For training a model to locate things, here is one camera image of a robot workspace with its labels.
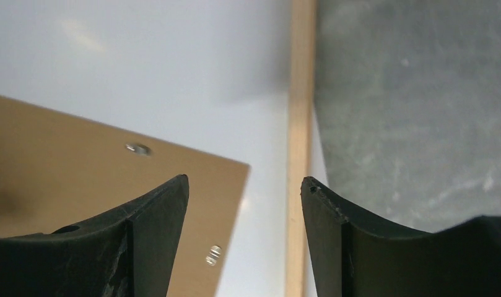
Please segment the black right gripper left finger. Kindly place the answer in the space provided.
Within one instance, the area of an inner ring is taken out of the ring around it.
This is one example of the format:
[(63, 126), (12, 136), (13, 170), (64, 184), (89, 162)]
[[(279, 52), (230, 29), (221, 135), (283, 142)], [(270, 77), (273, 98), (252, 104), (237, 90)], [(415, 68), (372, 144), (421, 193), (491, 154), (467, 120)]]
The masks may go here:
[(166, 296), (188, 199), (180, 174), (54, 233), (0, 238), (0, 296)]

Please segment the light wooden picture frame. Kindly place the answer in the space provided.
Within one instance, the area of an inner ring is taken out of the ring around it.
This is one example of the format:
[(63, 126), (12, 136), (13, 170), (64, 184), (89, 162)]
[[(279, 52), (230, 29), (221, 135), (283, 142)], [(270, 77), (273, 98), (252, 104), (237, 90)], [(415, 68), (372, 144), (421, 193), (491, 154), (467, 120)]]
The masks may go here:
[(301, 183), (311, 168), (318, 3), (293, 0), (291, 4), (285, 295), (296, 297), (305, 294), (307, 239), (300, 193)]

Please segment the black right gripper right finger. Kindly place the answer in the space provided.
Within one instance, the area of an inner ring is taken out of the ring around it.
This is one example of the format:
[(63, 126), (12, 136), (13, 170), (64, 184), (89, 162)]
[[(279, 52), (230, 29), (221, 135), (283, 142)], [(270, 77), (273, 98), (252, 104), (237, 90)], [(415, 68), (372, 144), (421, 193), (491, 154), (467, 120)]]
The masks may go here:
[(304, 178), (318, 296), (501, 296), (501, 217), (438, 233), (389, 221)]

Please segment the white photo paper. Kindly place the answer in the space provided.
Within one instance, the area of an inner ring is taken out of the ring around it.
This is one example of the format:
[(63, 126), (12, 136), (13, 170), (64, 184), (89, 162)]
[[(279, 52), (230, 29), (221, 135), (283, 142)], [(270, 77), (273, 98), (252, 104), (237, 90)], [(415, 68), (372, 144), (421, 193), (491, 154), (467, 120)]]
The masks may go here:
[(0, 95), (251, 167), (218, 296), (288, 296), (290, 1), (0, 1)]

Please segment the brown backing board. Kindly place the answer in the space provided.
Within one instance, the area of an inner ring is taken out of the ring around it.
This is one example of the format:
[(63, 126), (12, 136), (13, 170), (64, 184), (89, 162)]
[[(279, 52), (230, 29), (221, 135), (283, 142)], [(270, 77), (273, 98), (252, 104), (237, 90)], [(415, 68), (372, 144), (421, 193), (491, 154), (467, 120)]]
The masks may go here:
[(0, 96), (0, 238), (56, 230), (188, 177), (166, 296), (214, 296), (249, 167)]

